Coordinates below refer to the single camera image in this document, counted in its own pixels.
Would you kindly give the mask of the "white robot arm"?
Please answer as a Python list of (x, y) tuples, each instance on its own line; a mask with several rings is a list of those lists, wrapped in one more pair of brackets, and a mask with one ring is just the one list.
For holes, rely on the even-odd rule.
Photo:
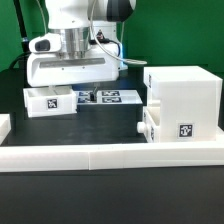
[(27, 81), (32, 87), (114, 81), (119, 48), (102, 44), (95, 21), (117, 23), (133, 13), (136, 0), (45, 0), (49, 32), (30, 41)]

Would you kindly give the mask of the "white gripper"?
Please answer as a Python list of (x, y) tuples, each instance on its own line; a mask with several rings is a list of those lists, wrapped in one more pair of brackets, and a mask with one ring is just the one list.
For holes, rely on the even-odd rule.
[(32, 87), (94, 83), (90, 102), (97, 101), (99, 82), (114, 81), (119, 76), (119, 62), (107, 55), (89, 37), (47, 33), (29, 43), (27, 81)]

